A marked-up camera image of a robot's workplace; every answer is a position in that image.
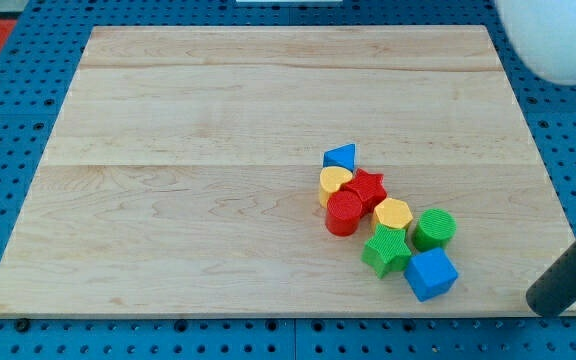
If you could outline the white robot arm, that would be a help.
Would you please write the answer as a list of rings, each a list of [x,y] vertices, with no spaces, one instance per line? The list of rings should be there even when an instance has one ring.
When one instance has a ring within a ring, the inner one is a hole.
[[[576,0],[496,0],[515,52],[540,78],[576,85]]]

